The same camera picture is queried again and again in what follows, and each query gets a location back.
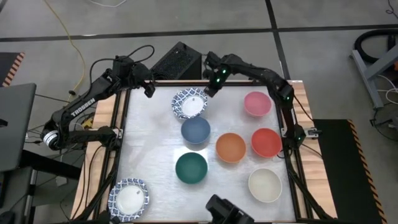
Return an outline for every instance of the yellow and black tape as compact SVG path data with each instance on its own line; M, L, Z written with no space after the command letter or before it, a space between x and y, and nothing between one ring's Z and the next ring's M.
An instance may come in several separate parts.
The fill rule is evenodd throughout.
M380 217L381 217L382 224L387 224L386 216L384 214L383 207L381 206L381 202L379 200L379 196L377 194L377 190L374 187L372 176L371 176L371 173L370 173L369 168L368 168L368 163L366 162L365 155L364 155L364 153L362 151L361 143L359 142L358 134L356 133L355 125L354 125L352 120L347 120L347 121L349 122L349 126L351 127L351 131L353 132L354 140L356 141L356 147L358 148L359 156L361 157L362 165L363 165L363 168L365 170L366 176L368 178L368 182L369 182L369 185L370 185L372 193L373 193L373 198L374 198L374 201L376 203L376 207L379 210L379 214L380 214Z
M12 64L12 66L11 66L11 68L10 68L10 71L9 71L8 74L7 74L6 79L5 79L4 82L2 83L2 85L3 85L4 87L7 87L7 86L11 85L11 81L14 79L15 74L17 73L18 68L20 67L20 65L21 65L22 60L24 59L24 57L25 57L25 53L20 53L20 54L17 56L17 58L15 58L15 61L14 61L14 63Z

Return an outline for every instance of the orange bowl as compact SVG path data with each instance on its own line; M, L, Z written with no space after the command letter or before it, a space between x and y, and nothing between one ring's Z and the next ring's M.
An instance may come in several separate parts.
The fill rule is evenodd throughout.
M216 152L222 161L235 163L243 159L246 145L238 134L226 133L217 139Z
M282 150L282 140L275 131L260 128L251 137L251 147L259 156L272 158Z

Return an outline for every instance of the white bowl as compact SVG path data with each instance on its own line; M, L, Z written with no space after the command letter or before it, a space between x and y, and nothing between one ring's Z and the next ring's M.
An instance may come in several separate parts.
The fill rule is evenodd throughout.
M260 202L271 203L280 197L282 182L273 171L261 168L250 174L249 190Z

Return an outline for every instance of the blue bowl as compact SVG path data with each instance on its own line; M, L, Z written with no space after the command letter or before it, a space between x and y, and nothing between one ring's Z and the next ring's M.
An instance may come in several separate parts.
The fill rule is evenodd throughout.
M181 126L181 134L190 144L201 144L210 135L210 124L206 119L198 116L187 119Z

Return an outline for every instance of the blue and white bowl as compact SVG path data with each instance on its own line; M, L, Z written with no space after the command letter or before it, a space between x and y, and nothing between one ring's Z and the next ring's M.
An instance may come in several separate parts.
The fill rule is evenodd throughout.
M179 91L172 99L174 114L180 119L199 116L207 107L207 95L199 88Z
M111 218L131 222L139 218L149 204L149 194L144 181L136 178L123 179L111 190L108 208Z

